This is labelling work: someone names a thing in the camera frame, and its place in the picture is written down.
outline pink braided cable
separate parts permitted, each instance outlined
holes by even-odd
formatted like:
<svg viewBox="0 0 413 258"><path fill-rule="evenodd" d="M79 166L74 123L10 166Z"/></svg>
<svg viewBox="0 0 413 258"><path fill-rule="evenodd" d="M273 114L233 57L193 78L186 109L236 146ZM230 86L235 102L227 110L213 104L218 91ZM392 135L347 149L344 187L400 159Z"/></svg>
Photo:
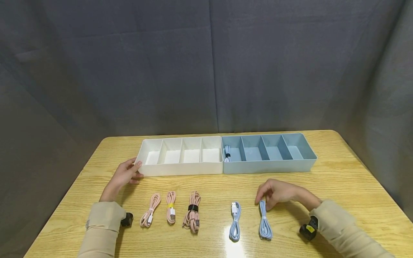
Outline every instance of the pink braided cable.
<svg viewBox="0 0 413 258"><path fill-rule="evenodd" d="M175 224L175 212L173 211L171 214L171 209L173 210L173 204L175 203L176 193L174 191L168 192L166 195L166 204L168 205L166 208L166 220L169 224Z"/></svg>
<svg viewBox="0 0 413 258"><path fill-rule="evenodd" d="M142 218L140 219L140 226L141 227L150 227L152 224L152 218L156 207L161 203L161 195L156 193L152 195L151 203L149 205L149 210L143 214Z"/></svg>
<svg viewBox="0 0 413 258"><path fill-rule="evenodd" d="M199 193L197 191L191 192L189 204L199 206L200 202L201 196ZM188 211L183 219L182 226L186 229L191 229L192 233L197 234L199 230L199 213L194 210Z"/></svg>

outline hand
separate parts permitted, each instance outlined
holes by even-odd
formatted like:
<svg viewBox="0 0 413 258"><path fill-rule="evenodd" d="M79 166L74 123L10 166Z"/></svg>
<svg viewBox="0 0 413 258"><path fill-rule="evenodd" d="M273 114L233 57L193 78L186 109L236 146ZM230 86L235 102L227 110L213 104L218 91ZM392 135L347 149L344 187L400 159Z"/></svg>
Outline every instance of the hand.
<svg viewBox="0 0 413 258"><path fill-rule="evenodd" d="M115 201L116 196L124 185L128 183L139 184L139 179L143 178L143 175L138 171L142 166L142 162L139 161L134 165L134 161L135 158L119 164L111 180L103 190L99 201Z"/></svg>
<svg viewBox="0 0 413 258"><path fill-rule="evenodd" d="M255 204L258 204L264 195L267 211L279 202L298 201L309 211L321 204L321 200L307 189L276 179L268 179L258 187Z"/></svg>

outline storage box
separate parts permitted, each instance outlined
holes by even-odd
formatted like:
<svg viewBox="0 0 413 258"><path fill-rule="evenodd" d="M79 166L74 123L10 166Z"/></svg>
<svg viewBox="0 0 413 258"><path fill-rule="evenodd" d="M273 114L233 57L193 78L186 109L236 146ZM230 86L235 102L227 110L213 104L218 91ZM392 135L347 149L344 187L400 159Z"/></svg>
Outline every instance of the storage box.
<svg viewBox="0 0 413 258"><path fill-rule="evenodd" d="M227 145L231 157L223 163L225 174L305 172L317 160L301 133L223 136L223 160Z"/></svg>
<svg viewBox="0 0 413 258"><path fill-rule="evenodd" d="M230 162L225 146L230 146ZM147 177L310 171L317 156L301 133L145 139L136 161Z"/></svg>
<svg viewBox="0 0 413 258"><path fill-rule="evenodd" d="M136 161L145 177L221 174L221 137L145 139Z"/></svg>

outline tray compartment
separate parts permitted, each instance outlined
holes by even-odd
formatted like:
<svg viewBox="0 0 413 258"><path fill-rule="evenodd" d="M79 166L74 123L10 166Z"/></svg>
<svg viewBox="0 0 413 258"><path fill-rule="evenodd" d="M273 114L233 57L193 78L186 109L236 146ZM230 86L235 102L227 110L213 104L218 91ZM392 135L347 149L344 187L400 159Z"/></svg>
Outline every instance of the tray compartment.
<svg viewBox="0 0 413 258"><path fill-rule="evenodd" d="M241 139L247 161L270 160L264 141L260 135L242 136Z"/></svg>
<svg viewBox="0 0 413 258"><path fill-rule="evenodd" d="M182 138L179 163L198 163L201 160L201 138Z"/></svg>
<svg viewBox="0 0 413 258"><path fill-rule="evenodd" d="M222 157L225 158L225 146L229 145L231 162L247 161L241 136L222 137Z"/></svg>
<svg viewBox="0 0 413 258"><path fill-rule="evenodd" d="M293 159L282 135L263 135L262 139L270 160Z"/></svg>
<svg viewBox="0 0 413 258"><path fill-rule="evenodd" d="M317 156L302 133L288 133L283 134L282 137L294 160L317 159Z"/></svg>
<svg viewBox="0 0 413 258"><path fill-rule="evenodd" d="M179 163L182 138L169 138L162 141L158 164Z"/></svg>
<svg viewBox="0 0 413 258"><path fill-rule="evenodd" d="M162 139L145 139L142 141L137 161L142 161L144 165L158 164L159 153L161 152Z"/></svg>
<svg viewBox="0 0 413 258"><path fill-rule="evenodd" d="M222 162L221 137L201 137L201 162Z"/></svg>

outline blue organizer tray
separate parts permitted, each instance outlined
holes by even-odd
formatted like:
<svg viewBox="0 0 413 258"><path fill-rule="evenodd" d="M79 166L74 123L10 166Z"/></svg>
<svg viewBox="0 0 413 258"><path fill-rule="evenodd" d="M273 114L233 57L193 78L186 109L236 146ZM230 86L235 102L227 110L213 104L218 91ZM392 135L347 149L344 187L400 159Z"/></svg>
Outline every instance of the blue organizer tray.
<svg viewBox="0 0 413 258"><path fill-rule="evenodd" d="M306 172L317 160L302 133L271 135L223 136L230 146L230 162L224 162L224 174Z"/></svg>

